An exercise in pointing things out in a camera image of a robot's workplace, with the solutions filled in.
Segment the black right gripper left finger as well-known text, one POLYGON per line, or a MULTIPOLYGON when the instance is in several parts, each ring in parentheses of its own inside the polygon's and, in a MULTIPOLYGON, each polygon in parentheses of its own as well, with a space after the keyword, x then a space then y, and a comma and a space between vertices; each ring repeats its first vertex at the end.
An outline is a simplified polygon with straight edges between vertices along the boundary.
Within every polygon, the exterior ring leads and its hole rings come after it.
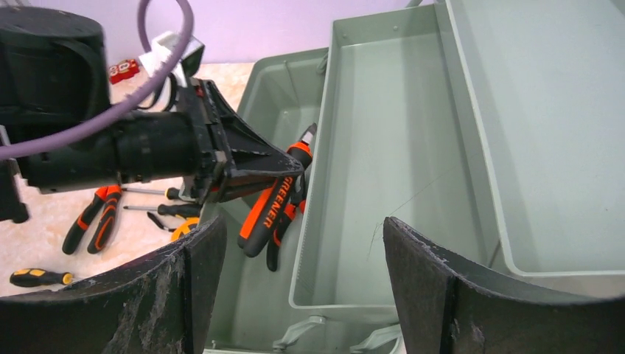
POLYGON ((222 216, 58 291, 1 298, 3 353, 201 353, 226 255, 222 216))

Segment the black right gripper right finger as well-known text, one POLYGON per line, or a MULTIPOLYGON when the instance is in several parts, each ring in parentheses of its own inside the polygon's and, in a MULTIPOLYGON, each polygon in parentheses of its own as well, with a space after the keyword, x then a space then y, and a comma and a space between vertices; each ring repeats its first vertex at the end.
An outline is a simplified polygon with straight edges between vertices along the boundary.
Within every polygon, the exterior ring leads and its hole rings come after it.
POLYGON ((385 257, 409 353, 622 353, 624 298, 516 280, 450 251, 395 217, 385 257))

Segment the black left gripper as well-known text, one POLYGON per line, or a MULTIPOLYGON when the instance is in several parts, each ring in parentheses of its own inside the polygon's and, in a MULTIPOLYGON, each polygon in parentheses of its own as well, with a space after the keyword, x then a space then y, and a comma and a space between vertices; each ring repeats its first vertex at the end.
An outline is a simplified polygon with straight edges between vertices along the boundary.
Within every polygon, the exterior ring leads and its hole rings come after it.
POLYGON ((174 111, 131 111, 81 142, 21 158, 19 170, 43 194, 181 177, 190 198, 225 203, 304 167, 240 117, 214 81, 199 80, 179 88, 174 111), (234 185, 227 168, 232 178, 269 179, 234 185))

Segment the orange black combination pliers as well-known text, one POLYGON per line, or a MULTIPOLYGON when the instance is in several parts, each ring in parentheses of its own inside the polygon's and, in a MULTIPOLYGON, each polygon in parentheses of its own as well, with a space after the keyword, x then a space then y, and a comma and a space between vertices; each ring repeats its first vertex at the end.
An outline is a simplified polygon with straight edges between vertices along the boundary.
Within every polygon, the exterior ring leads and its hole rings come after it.
MULTIPOLYGON (((287 154, 299 162, 303 169, 307 169, 312 163, 310 145, 316 131, 317 125, 311 124, 300 139, 287 149, 287 154)), ((295 189, 296 179, 296 176, 278 178, 271 187, 261 192, 243 222, 237 240, 245 256, 258 256, 273 237, 295 189)))

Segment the black yellow screwdriver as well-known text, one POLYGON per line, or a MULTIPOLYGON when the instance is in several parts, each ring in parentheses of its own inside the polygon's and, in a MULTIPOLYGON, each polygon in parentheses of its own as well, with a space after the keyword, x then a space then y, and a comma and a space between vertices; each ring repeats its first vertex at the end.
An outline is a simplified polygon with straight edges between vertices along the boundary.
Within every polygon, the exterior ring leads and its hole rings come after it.
POLYGON ((155 212, 159 215, 173 216, 177 218, 198 218, 202 206, 200 204, 159 204, 158 206, 123 206, 123 209, 155 212))
POLYGON ((74 275, 69 272, 53 272, 41 268, 23 268, 10 275, 10 283, 22 288, 48 285, 69 285, 74 275))
POLYGON ((151 195, 163 195, 165 198, 171 201, 181 199, 179 195, 180 190, 174 187, 170 187, 166 190, 150 190, 150 189, 142 189, 142 188, 123 187, 122 191, 142 193, 142 194, 151 194, 151 195))

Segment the translucent green plastic toolbox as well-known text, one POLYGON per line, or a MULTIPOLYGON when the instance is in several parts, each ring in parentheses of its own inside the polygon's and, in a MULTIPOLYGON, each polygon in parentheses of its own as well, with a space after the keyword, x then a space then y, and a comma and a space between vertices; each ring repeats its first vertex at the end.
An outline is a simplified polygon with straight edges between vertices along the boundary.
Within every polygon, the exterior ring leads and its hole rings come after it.
POLYGON ((228 251, 206 353, 409 353, 395 217, 516 280, 624 298, 624 3, 436 1, 337 20, 266 58, 239 108, 284 147, 318 125, 279 269, 228 251))

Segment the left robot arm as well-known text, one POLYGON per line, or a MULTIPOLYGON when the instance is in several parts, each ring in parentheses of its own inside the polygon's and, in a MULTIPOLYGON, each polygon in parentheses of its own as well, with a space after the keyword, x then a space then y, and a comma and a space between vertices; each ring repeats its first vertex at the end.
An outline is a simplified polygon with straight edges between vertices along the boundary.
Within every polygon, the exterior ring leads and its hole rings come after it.
POLYGON ((102 26, 44 7, 1 8, 1 219, 27 221, 15 177, 43 194, 181 177, 182 195, 221 203, 297 176, 301 162, 255 132, 215 83, 184 24, 144 40, 148 80, 112 104, 102 26))

